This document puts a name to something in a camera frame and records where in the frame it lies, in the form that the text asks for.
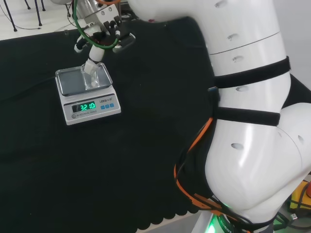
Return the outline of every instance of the clear plastic cup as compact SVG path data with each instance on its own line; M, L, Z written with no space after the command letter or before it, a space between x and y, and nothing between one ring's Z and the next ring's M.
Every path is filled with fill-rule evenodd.
M100 87L98 74L102 67L98 66L96 69L93 70L93 72L90 75L85 73L84 67L85 67L85 64L81 66L81 73L83 76L84 85L86 86L86 90Z

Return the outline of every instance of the yellow object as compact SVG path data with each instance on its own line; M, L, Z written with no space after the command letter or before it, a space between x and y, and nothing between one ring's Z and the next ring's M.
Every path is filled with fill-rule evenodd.
M293 200L293 201L299 202L302 189L303 189L308 183L309 183L309 182L306 182L306 181L301 182L301 184L297 187L297 189L292 193L292 200ZM305 192L305 194L304 194L304 196L303 196L303 198L302 198L301 203L306 204L306 205L311 205L311 198L309 198L309 197L307 196L307 192ZM290 205L290 208L291 208L291 209L297 209L297 207L298 207L298 204L295 204L295 203L291 203L291 205ZM300 206L300 209L311 210L311 208L306 207L306 206L303 206L303 205Z

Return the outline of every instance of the velcro strap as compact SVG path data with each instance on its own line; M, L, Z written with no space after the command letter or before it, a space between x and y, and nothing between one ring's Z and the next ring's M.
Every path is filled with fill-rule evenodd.
M280 117L280 113L249 109L219 107L216 111L217 119L258 125L277 126L280 121Z
M286 57L286 59L282 61L264 67L259 67L235 74L216 76L215 84L218 88L243 86L275 78L289 72L290 70L290 59L289 57Z

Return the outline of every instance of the green cable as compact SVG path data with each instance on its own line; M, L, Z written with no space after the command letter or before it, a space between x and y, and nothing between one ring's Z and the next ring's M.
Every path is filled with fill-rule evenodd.
M112 45L109 46L104 46L104 45L99 45L97 43L95 43L94 41L92 41L82 30L82 28L80 27L79 23L78 23L78 17L77 17L77 4L78 4L78 0L74 0L74 5L73 5L73 19L74 22L76 23L76 26L78 28L79 33L88 41L88 43L103 49L103 50L108 50L108 49L113 49L117 44L118 44L118 39L115 40L115 42L113 42Z

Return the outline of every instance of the white floor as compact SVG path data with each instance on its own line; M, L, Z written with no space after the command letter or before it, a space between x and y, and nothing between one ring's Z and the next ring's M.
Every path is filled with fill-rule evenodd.
M30 10L27 9L27 6L23 0L8 0L8 6L13 18L14 23L23 28L38 28L38 18L35 10L35 3L33 0L28 0ZM2 0L0 0L0 5L7 14L5 5ZM51 33L61 30L70 30L75 29L67 19L67 10L63 5L56 5L51 3L48 0L44 0L44 5L46 11L42 11L42 6L40 0L38 0L38 6L40 11L40 18L42 26L40 30L23 30L17 28L17 32L13 31L13 26L11 22L5 17L2 10L0 9L0 40L6 40L11 38ZM80 22L80 25L85 26L84 21Z

